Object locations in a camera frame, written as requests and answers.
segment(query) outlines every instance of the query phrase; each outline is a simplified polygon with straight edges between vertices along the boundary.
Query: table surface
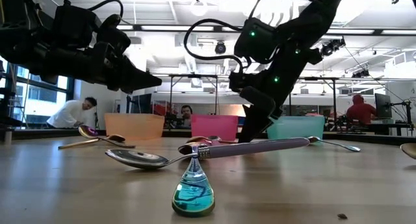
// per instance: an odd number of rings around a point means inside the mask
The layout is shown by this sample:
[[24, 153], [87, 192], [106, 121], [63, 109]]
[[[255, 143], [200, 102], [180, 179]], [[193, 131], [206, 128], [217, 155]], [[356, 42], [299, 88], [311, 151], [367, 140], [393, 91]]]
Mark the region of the table surface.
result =
[[[397, 146], [334, 145], [201, 162], [216, 195], [207, 217], [182, 218], [171, 199], [188, 160], [158, 171], [131, 168], [99, 143], [58, 151], [80, 137], [0, 145], [0, 223], [414, 223], [416, 161]], [[137, 150], [179, 156], [186, 139], [138, 142]]]

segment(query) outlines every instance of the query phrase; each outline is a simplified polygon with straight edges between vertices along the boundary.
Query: metal pole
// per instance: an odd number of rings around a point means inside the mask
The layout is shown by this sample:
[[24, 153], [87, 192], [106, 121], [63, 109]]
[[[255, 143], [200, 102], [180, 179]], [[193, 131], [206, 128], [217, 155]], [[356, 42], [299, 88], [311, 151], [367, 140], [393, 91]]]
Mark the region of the metal pole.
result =
[[292, 92], [289, 93], [289, 116], [292, 116]]
[[337, 88], [335, 87], [335, 79], [332, 80], [332, 84], [333, 84], [333, 122], [335, 124], [335, 130], [337, 130], [337, 97], [336, 97], [336, 90]]
[[[170, 77], [170, 100], [169, 100], [169, 118], [170, 118], [170, 116], [172, 115], [172, 88], [174, 87], [174, 76], [171, 76]], [[168, 121], [168, 125], [169, 125], [169, 131], [170, 131], [170, 129], [172, 128], [171, 126], [170, 126], [170, 120]]]
[[218, 101], [218, 77], [215, 79], [215, 115], [216, 115], [217, 101]]

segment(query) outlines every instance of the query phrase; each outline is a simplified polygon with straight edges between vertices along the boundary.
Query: teardrop-shaped bottle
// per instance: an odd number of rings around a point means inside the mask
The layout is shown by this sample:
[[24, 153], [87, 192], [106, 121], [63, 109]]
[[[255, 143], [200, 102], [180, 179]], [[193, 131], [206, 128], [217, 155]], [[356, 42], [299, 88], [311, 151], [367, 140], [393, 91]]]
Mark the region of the teardrop-shaped bottle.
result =
[[[198, 146], [193, 146], [192, 152], [198, 152]], [[172, 208], [181, 216], [197, 218], [209, 215], [214, 207], [214, 191], [198, 157], [194, 156], [176, 187], [172, 197]]]

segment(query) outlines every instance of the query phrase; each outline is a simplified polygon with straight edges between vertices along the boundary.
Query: person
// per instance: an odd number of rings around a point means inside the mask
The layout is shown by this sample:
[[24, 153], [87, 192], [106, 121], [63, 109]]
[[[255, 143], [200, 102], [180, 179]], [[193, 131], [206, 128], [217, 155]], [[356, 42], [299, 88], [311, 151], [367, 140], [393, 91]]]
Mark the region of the person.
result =
[[190, 115], [193, 114], [192, 108], [188, 105], [183, 105], [181, 108], [183, 127], [190, 127]]
[[46, 124], [52, 129], [76, 128], [84, 124], [83, 112], [97, 106], [97, 100], [87, 97], [83, 102], [78, 100], [67, 101], [65, 105]]
[[376, 109], [367, 103], [364, 103], [362, 95], [352, 97], [353, 105], [346, 111], [346, 117], [351, 120], [358, 120], [362, 125], [371, 123], [371, 115], [376, 116]]

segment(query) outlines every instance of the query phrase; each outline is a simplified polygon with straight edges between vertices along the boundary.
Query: computer monitor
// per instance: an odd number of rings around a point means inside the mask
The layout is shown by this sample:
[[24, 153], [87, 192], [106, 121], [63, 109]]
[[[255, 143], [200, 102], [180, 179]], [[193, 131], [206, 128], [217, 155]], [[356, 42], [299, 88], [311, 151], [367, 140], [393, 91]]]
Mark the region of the computer monitor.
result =
[[392, 118], [390, 96], [376, 93], [377, 118]]
[[131, 102], [131, 113], [152, 114], [151, 93], [133, 96]]

